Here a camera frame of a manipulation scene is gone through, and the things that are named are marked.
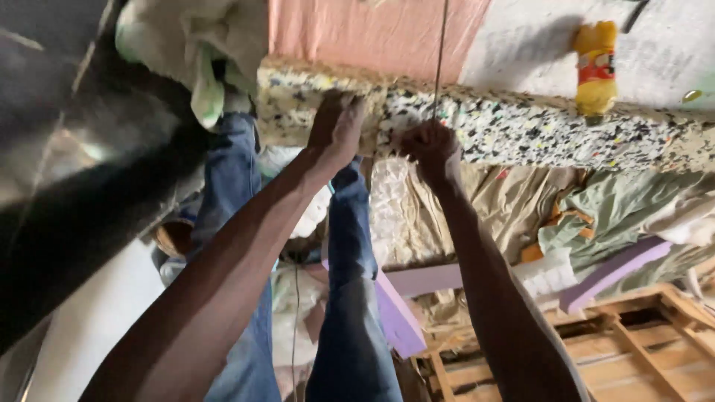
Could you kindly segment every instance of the white wall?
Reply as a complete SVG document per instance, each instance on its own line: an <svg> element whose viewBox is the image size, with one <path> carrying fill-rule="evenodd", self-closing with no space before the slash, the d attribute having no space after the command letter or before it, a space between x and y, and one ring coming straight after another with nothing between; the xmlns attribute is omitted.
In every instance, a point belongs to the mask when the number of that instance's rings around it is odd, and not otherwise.
<svg viewBox="0 0 715 402"><path fill-rule="evenodd" d="M75 402L99 364L162 293L152 247L135 240L55 312L27 402Z"/></svg>

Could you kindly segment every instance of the wooden pallet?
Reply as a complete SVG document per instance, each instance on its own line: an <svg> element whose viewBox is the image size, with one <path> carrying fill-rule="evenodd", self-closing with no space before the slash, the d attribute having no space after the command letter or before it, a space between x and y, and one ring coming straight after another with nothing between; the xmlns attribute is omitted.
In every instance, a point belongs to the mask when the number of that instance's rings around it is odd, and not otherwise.
<svg viewBox="0 0 715 402"><path fill-rule="evenodd" d="M626 325L627 313L660 312L659 319ZM715 402L715 319L700 305L663 284L592 305L578 315L555 310L545 316L562 336L593 398L612 401ZM601 323L598 330L572 336L566 328ZM413 358L434 401L501 401L484 358L444 359L446 350L473 343L473 331L428 340L428 350Z"/></svg>

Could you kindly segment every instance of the yellow plastic bottle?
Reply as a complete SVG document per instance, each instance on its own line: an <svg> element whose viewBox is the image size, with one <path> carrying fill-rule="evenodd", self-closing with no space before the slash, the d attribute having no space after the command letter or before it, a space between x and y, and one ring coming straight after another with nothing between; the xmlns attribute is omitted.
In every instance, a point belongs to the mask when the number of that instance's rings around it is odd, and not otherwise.
<svg viewBox="0 0 715 402"><path fill-rule="evenodd" d="M618 96L613 70L613 48L618 29L613 21L581 25L573 48L578 53L576 108L586 123L598 124Z"/></svg>

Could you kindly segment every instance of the blue jeans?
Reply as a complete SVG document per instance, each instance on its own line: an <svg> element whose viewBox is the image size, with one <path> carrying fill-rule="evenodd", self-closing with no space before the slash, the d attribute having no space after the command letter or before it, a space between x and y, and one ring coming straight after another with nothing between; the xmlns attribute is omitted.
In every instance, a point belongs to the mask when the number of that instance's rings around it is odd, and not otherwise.
<svg viewBox="0 0 715 402"><path fill-rule="evenodd" d="M260 189L253 118L228 114L218 128L226 144L211 151L206 163L204 200L192 232L197 249ZM332 180L330 292L307 402L402 401L375 297L378 266L370 243L368 191L359 164L359 160L351 162ZM272 362L268 280L248 327L204 400L279 402Z"/></svg>

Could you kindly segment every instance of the bottle label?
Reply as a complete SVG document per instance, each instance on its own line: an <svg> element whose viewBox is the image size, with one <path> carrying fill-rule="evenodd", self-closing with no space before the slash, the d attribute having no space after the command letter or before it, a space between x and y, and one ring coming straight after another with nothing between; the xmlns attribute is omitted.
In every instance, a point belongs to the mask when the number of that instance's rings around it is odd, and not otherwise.
<svg viewBox="0 0 715 402"><path fill-rule="evenodd" d="M578 84L613 79L616 72L613 68L613 49L594 50L582 54L578 58Z"/></svg>

